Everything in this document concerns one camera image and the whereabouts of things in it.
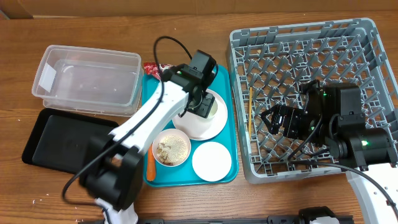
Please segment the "large pink plate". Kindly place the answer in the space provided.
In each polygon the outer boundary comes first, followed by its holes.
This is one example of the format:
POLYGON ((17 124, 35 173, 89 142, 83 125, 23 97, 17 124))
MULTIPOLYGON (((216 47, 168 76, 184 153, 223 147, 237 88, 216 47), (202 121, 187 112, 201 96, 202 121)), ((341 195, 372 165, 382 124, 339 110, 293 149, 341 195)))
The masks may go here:
POLYGON ((172 119, 175 128, 183 131, 192 140, 221 139, 226 137, 229 132, 227 104, 215 91, 207 89, 207 92, 212 93, 218 103, 218 111, 213 119, 207 120, 190 112, 183 117, 175 116, 172 119))

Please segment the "bowl with food scraps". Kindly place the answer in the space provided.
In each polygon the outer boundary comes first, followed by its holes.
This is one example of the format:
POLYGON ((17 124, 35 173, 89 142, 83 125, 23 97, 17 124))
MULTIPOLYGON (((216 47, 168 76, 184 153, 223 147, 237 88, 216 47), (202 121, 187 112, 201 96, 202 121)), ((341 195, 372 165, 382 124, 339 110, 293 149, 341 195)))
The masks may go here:
POLYGON ((163 166, 177 167, 183 164, 191 153, 188 136, 178 129, 160 132, 152 144, 154 159, 163 166))

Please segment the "white cup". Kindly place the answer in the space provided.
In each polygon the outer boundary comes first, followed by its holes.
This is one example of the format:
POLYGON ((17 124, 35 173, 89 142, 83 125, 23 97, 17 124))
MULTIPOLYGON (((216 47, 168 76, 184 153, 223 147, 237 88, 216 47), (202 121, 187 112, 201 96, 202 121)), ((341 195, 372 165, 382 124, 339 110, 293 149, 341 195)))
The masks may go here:
POLYGON ((213 119, 215 117, 215 114, 217 113, 217 111, 218 111, 218 103, 217 103, 216 97, 213 96, 211 99, 211 107, 210 107, 210 110, 209 110, 209 113, 207 116, 207 120, 213 119))

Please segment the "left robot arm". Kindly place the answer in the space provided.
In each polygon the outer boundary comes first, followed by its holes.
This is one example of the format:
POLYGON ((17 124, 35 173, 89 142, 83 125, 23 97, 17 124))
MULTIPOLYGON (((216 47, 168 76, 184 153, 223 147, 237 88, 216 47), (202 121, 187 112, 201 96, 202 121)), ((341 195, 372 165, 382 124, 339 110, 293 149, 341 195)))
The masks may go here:
POLYGON ((87 145, 83 167, 64 186, 67 198, 71 184, 79 184, 94 197, 92 206, 102 209, 105 223, 137 223, 134 210, 143 183, 144 156, 153 140, 176 116, 190 112, 206 118, 214 97, 207 93, 218 74, 218 64, 209 54, 197 50, 189 64, 160 70, 154 94, 125 123, 105 136, 93 136, 87 145))

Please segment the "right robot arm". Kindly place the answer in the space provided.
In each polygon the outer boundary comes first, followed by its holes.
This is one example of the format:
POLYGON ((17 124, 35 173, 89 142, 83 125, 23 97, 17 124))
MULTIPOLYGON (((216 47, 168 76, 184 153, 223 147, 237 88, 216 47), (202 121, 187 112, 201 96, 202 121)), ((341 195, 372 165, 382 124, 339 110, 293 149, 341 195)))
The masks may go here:
POLYGON ((271 134, 279 131, 301 144, 286 159, 289 164, 323 166, 323 162, 295 159, 307 143, 326 146, 337 159, 354 190, 366 223, 397 223, 397 151, 384 128, 367 128, 361 90, 354 83, 321 86, 319 80, 303 83, 307 98, 302 109, 274 105, 261 113, 271 134))

